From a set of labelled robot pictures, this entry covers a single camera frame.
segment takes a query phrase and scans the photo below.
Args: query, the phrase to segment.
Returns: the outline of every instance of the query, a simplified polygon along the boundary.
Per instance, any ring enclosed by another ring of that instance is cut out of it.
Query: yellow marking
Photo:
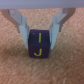
[[[42,49],[40,48],[39,54],[34,53],[35,56],[41,56],[42,55]]]
[[[41,43],[41,33],[39,33],[39,43]]]

